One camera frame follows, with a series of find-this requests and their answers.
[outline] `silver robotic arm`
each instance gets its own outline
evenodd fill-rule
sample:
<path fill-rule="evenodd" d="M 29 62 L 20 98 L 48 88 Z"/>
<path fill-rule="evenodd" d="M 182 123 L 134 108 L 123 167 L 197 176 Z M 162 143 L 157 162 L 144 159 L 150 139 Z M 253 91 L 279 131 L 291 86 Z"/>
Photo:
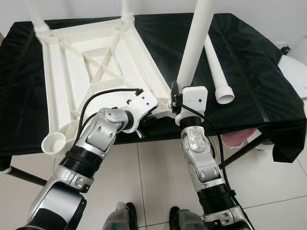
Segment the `silver robotic arm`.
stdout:
<path fill-rule="evenodd" d="M 191 112 L 193 110 L 204 114 L 207 93 L 205 87 L 198 86 L 186 87 L 179 94 L 176 85 L 173 85 L 171 103 L 173 112 L 177 113 L 175 121 L 181 128 L 181 148 L 204 212 L 203 219 L 205 225 L 212 230 L 252 230 L 252 225 L 234 198 L 234 191 L 227 186 L 212 157 L 203 120 Z"/>
<path fill-rule="evenodd" d="M 75 230 L 86 206 L 81 193 L 92 185 L 116 134 L 136 131 L 157 105 L 152 93 L 142 92 L 126 107 L 100 109 L 36 197 L 28 224 L 19 230 Z"/>

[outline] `white plastic pipe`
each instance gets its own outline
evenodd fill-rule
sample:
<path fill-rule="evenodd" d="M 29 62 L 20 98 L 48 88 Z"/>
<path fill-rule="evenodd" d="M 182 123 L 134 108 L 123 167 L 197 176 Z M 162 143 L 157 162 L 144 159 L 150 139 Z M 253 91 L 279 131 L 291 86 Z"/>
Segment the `white plastic pipe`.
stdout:
<path fill-rule="evenodd" d="M 197 0 L 186 48 L 177 77 L 180 93 L 183 87 L 190 86 L 192 83 L 212 17 L 213 0 Z"/>
<path fill-rule="evenodd" d="M 122 20 L 133 20 L 133 10 L 131 0 L 121 0 L 122 1 Z"/>
<path fill-rule="evenodd" d="M 30 14 L 31 21 L 34 26 L 35 34 L 38 38 L 49 36 L 51 30 L 43 20 L 43 17 L 38 9 L 36 0 L 24 0 L 25 6 Z"/>
<path fill-rule="evenodd" d="M 228 86 L 219 59 L 212 45 L 209 35 L 205 40 L 205 51 L 209 62 L 212 78 L 215 85 L 215 97 L 219 104 L 227 104 L 235 98 L 234 92 Z"/>

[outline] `white floor tile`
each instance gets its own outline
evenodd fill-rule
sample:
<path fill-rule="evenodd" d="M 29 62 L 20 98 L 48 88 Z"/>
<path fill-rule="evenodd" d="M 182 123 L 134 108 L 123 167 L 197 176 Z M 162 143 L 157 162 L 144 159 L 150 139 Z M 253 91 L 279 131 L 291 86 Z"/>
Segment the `white floor tile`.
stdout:
<path fill-rule="evenodd" d="M 169 224 L 155 224 L 152 226 L 147 226 L 147 230 L 169 230 Z"/>
<path fill-rule="evenodd" d="M 95 175 L 87 199 L 87 207 L 79 230 L 100 230 L 118 201 L 136 206 L 138 224 L 145 226 L 139 159 L 136 144 L 111 148 L 106 160 Z"/>
<path fill-rule="evenodd" d="M 172 206 L 202 214 L 180 142 L 138 143 L 147 225 L 168 222 Z"/>
<path fill-rule="evenodd" d="M 246 208 L 245 212 L 256 230 L 307 229 L 307 197 Z"/>
<path fill-rule="evenodd" d="M 307 140 L 305 140 L 305 148 L 297 157 L 299 163 L 307 174 Z"/>
<path fill-rule="evenodd" d="M 274 162 L 272 150 L 252 150 L 226 167 L 242 207 L 307 195 L 307 177 L 299 162 Z"/>
<path fill-rule="evenodd" d="M 26 225 L 30 206 L 43 187 L 1 174 L 0 188 L 0 228 L 13 230 Z"/>
<path fill-rule="evenodd" d="M 54 160 L 44 153 L 18 155 L 12 157 L 11 166 L 48 180 L 52 176 Z"/>
<path fill-rule="evenodd" d="M 305 102 L 304 110 L 307 116 L 307 102 Z M 307 136 L 305 138 L 305 147 L 303 151 L 297 157 L 298 161 L 300 162 L 301 166 L 303 167 L 305 173 L 307 174 Z"/>

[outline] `black cloth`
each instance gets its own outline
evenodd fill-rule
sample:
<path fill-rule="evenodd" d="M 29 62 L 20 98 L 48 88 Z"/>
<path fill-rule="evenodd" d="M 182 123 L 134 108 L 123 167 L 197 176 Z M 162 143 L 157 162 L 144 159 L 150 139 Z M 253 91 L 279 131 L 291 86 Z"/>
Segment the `black cloth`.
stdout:
<path fill-rule="evenodd" d="M 167 84 L 176 80 L 193 14 L 135 16 L 135 27 Z M 114 18 L 51 20 L 51 29 Z M 203 50 L 192 85 L 208 91 L 208 116 L 220 133 L 257 127 L 275 143 L 275 161 L 292 162 L 304 147 L 303 102 L 278 68 L 280 50 L 232 14 L 216 14 L 209 35 L 235 99 L 215 99 L 209 64 Z M 48 133 L 42 48 L 30 22 L 14 23 L 0 48 L 0 155 L 41 152 Z M 148 140 L 180 138 L 171 118 L 149 119 L 142 131 Z M 206 127 L 209 135 L 213 131 Z M 139 141 L 118 134 L 116 143 Z"/>

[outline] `black cable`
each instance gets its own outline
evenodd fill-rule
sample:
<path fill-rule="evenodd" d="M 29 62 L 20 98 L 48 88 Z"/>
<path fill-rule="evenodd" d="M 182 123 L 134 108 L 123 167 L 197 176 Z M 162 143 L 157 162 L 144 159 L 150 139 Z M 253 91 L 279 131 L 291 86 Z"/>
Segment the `black cable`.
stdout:
<path fill-rule="evenodd" d="M 210 147 L 211 147 L 211 150 L 212 150 L 212 157 L 215 159 L 215 150 L 214 150 L 213 144 L 211 143 L 210 140 L 209 140 L 209 143 L 210 143 Z"/>
<path fill-rule="evenodd" d="M 220 154 L 221 154 L 221 164 L 222 164 L 222 171 L 223 171 L 223 176 L 224 176 L 224 180 L 225 180 L 225 183 L 226 183 L 226 186 L 231 190 L 231 187 L 230 187 L 230 184 L 229 184 L 229 181 L 228 181 L 228 178 L 227 178 L 227 174 L 226 174 L 226 168 L 224 166 L 224 151 L 223 151 L 223 144 L 222 144 L 222 139 L 221 139 L 221 136 L 217 130 L 217 128 L 215 127 L 215 125 L 212 123 L 212 121 L 210 121 L 208 118 L 206 118 L 204 115 L 202 115 L 201 113 L 197 112 L 196 110 L 194 109 L 191 109 L 190 107 L 187 107 L 186 105 L 182 104 L 181 105 L 182 108 L 185 108 L 186 110 L 189 110 L 190 112 L 194 113 L 195 115 L 199 116 L 200 118 L 204 119 L 205 121 L 207 121 L 211 127 L 214 129 L 214 132 L 216 133 L 217 135 L 217 138 L 219 140 L 219 147 L 220 147 Z M 239 204 L 238 200 L 236 199 L 235 195 L 232 194 L 232 198 L 234 200 L 234 202 L 241 208 L 245 218 L 247 219 L 247 221 L 250 223 L 250 225 L 252 226 L 253 229 L 254 226 L 252 225 L 251 221 L 249 220 L 247 214 L 245 213 L 243 207 Z"/>
<path fill-rule="evenodd" d="M 90 115 L 90 116 L 85 120 L 85 122 L 83 123 L 83 125 L 82 125 L 82 127 L 81 127 L 81 133 L 82 133 L 82 131 L 84 130 L 86 124 L 87 124 L 96 114 L 97 114 L 97 113 L 94 113 L 94 114 Z"/>
<path fill-rule="evenodd" d="M 82 124 L 83 124 L 83 118 L 84 118 L 84 114 L 85 114 L 85 110 L 88 106 L 88 104 L 91 102 L 92 99 L 94 99 L 95 97 L 98 97 L 100 95 L 106 94 L 106 93 L 111 93 L 111 92 L 130 92 L 130 91 L 135 91 L 137 93 L 142 92 L 142 89 L 113 89 L 113 90 L 106 90 L 106 91 L 102 91 L 102 92 L 98 92 L 95 93 L 93 96 L 91 96 L 84 104 L 82 111 L 81 111 L 81 115 L 80 115 L 80 120 L 79 120 L 79 125 L 78 125 L 78 131 L 77 131 L 77 136 L 76 136 L 76 140 L 73 144 L 73 146 L 75 146 L 75 144 L 77 143 L 78 139 L 80 138 L 80 135 L 82 133 Z"/>

